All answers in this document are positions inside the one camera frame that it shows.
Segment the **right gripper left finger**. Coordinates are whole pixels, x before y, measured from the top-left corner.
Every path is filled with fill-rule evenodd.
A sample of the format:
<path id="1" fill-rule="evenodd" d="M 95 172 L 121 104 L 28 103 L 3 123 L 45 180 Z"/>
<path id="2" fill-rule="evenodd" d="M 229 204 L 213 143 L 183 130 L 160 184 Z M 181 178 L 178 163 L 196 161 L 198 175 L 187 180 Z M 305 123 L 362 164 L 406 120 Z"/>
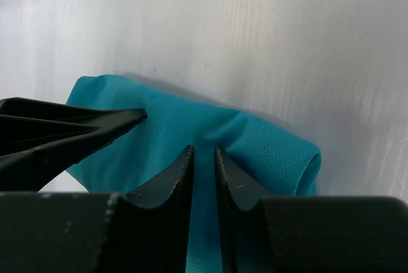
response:
<path id="1" fill-rule="evenodd" d="M 184 272 L 194 149 L 135 190 L 2 193 L 2 272 Z"/>

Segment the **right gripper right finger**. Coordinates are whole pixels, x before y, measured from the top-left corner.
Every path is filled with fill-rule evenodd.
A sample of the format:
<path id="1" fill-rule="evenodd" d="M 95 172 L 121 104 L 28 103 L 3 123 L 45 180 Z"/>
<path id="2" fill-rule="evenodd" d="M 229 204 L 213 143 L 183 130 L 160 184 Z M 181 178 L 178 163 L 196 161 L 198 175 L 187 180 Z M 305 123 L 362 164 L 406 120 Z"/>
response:
<path id="1" fill-rule="evenodd" d="M 406 272 L 407 204 L 279 196 L 214 151 L 224 272 Z"/>

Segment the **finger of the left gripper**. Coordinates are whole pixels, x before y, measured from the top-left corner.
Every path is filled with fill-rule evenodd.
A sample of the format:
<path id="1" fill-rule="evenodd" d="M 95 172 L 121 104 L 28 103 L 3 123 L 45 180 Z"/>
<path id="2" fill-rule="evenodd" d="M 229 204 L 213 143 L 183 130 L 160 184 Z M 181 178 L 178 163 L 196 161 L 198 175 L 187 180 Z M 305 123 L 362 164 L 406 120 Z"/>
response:
<path id="1" fill-rule="evenodd" d="M 1 191 L 39 191 L 62 171 L 142 121 L 142 116 L 83 116 L 61 121 L 2 116 Z"/>
<path id="2" fill-rule="evenodd" d="M 88 133 L 99 128 L 132 128 L 146 118 L 146 111 L 140 108 L 98 110 L 27 98 L 1 100 L 1 133 L 10 136 L 45 136 Z"/>

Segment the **teal t-shirt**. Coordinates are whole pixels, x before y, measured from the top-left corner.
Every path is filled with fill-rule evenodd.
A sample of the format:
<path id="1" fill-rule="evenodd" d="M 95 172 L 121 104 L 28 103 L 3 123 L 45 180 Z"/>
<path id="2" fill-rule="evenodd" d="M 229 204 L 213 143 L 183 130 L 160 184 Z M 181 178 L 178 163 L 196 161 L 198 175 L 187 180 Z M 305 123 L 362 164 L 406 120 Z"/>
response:
<path id="1" fill-rule="evenodd" d="M 142 108 L 147 113 L 129 133 L 68 169 L 88 191 L 127 193 L 166 168 L 187 145 L 194 147 L 188 272 L 221 271 L 217 146 L 274 193 L 316 192 L 318 146 L 246 112 L 181 98 L 119 75 L 79 78 L 68 104 L 101 110 Z"/>

